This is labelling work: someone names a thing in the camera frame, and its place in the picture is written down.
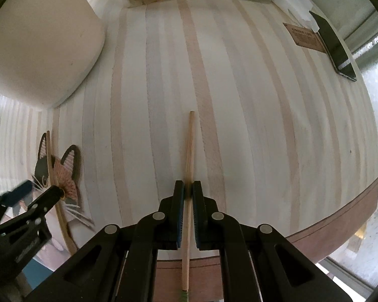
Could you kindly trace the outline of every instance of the wood grain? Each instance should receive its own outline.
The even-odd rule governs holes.
[[[0,193],[33,172],[35,145],[51,130],[58,156],[71,144],[81,150],[76,182],[95,231],[137,223],[172,194],[175,179],[185,179],[187,115],[194,110],[194,176],[204,195],[240,223],[269,223],[289,236],[353,201],[378,177],[375,118],[358,69],[351,84],[326,54],[294,44],[282,25],[293,23],[274,4],[212,2],[165,1],[121,13],[119,0],[95,0],[107,43],[59,107],[57,137],[53,111],[0,96]],[[147,82],[147,72],[159,72],[147,69],[155,65],[150,50],[161,60],[156,90],[148,90],[154,82]],[[94,234],[75,221],[68,227],[79,246]],[[53,237],[67,249],[60,230]],[[191,241],[190,258],[215,254]],[[181,259],[182,253],[158,257]],[[180,290],[181,278],[176,281]]]
[[[313,263],[328,256],[366,222],[376,209],[378,178],[343,208],[287,239]],[[180,260],[157,262],[154,302],[179,299]],[[223,298],[220,256],[190,260],[191,302],[218,301]]]
[[[46,132],[46,159],[47,159],[47,173],[48,173],[48,187],[52,185],[57,185],[57,179],[53,172],[52,167],[52,154],[51,154],[51,144],[50,144],[50,131]],[[57,219],[59,221],[59,226],[61,229],[61,234],[63,235],[63,239],[67,245],[67,249],[69,250],[70,254],[73,255],[77,252],[77,246],[74,243],[73,239],[69,236],[69,231],[67,230],[67,221],[63,209],[61,207],[61,202],[57,202],[55,204]]]
[[[185,173],[185,200],[184,218],[182,229],[182,290],[189,290],[189,259],[190,259],[190,238],[192,226],[192,183],[194,177],[195,157],[195,112],[189,113],[189,129],[186,146],[186,173]]]

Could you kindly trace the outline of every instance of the wooden table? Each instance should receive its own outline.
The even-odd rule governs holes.
[[[282,24],[295,23],[275,5],[91,4],[107,36],[78,90],[42,112],[0,96],[0,192],[33,171],[41,134],[51,130],[55,154],[81,149],[79,189],[95,230],[134,224],[183,178],[190,110],[198,117],[194,178],[246,225],[292,235],[377,179],[375,119],[360,72],[348,81],[326,54],[296,46]],[[369,192],[354,226],[375,209],[375,187]],[[94,234],[77,222],[71,231],[78,245]],[[191,254],[215,255],[194,246]]]

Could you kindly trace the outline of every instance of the wooden dowel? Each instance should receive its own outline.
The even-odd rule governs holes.
[[[48,187],[51,185],[58,185],[57,178],[54,175],[53,167],[52,167],[52,153],[51,153],[51,145],[50,145],[50,132],[46,132],[46,158],[47,158],[47,174],[48,174]],[[69,236],[69,231],[67,230],[67,222],[65,213],[61,208],[61,202],[57,202],[55,204],[55,210],[57,219],[59,221],[59,226],[61,229],[61,234],[63,235],[63,239],[65,240],[67,249],[69,250],[70,254],[73,255],[77,252],[77,246],[74,243],[73,239]]]
[[[189,128],[186,145],[185,199],[182,228],[182,290],[189,290],[189,260],[192,226],[192,183],[195,156],[195,112],[189,113]]]

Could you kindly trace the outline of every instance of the smartphone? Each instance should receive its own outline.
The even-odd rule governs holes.
[[[318,34],[323,41],[335,71],[339,75],[355,82],[357,80],[356,73],[354,72],[353,66],[350,63],[350,59],[345,49],[340,43],[340,40],[333,31],[331,25],[329,25],[325,18],[313,13],[312,11],[310,11],[310,13],[317,21],[319,26]]]

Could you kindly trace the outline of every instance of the brown wooden board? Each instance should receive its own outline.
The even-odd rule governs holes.
[[[291,24],[283,23],[283,25],[287,28],[295,44],[298,46],[326,53],[318,33],[314,33],[311,29]]]

